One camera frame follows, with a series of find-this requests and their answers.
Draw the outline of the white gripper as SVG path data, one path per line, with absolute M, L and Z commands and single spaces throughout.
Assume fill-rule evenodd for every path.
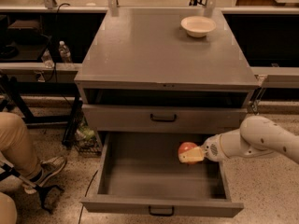
M 227 159 L 221 148 L 221 136 L 219 134 L 208 137 L 201 147 L 181 148 L 178 151 L 178 159 L 182 163 L 199 162 L 205 157 L 210 161 L 223 161 Z

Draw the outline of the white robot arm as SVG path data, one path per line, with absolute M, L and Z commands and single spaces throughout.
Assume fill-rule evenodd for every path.
M 178 148 L 178 159 L 194 164 L 204 159 L 224 161 L 235 157 L 270 157 L 275 153 L 298 163 L 299 136 L 271 119 L 251 116 L 244 119 L 238 129 L 211 136 L 201 146 L 183 142 Z

